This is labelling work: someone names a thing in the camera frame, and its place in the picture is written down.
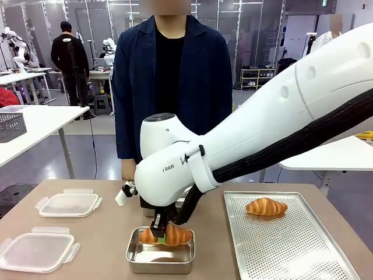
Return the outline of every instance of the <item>black sweater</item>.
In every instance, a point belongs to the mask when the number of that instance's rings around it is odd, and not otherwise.
[[[74,49],[74,56],[78,72],[89,77],[88,59],[82,42],[71,35],[62,34],[53,40],[51,58],[53,63],[64,74],[73,74],[71,56],[68,49],[68,43],[63,39],[70,38]]]

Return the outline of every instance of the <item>croissant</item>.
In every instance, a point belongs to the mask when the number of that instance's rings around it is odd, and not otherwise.
[[[248,205],[246,211],[258,216],[276,216],[285,213],[287,205],[270,198],[259,198]]]
[[[166,245],[178,246],[185,244],[192,239],[192,232],[189,229],[168,225],[166,229]],[[145,229],[139,236],[139,240],[143,244],[157,244],[158,238],[154,237],[150,228]]]

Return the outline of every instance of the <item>red object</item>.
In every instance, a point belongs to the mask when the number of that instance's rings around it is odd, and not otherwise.
[[[0,87],[0,108],[9,105],[20,105],[18,97],[11,90]]]

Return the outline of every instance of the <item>shoe rack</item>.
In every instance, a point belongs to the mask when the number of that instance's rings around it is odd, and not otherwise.
[[[241,69],[241,76],[240,76],[240,85],[241,90],[258,90],[263,85],[259,85],[260,81],[268,81],[273,79],[276,74],[276,69],[274,68],[262,68],[262,69]]]

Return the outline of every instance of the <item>fluorescent light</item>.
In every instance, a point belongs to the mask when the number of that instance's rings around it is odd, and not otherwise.
[[[263,2],[245,2],[245,3],[233,3],[233,5],[246,5],[246,4],[262,4]]]
[[[140,4],[110,3],[112,6],[139,6]]]

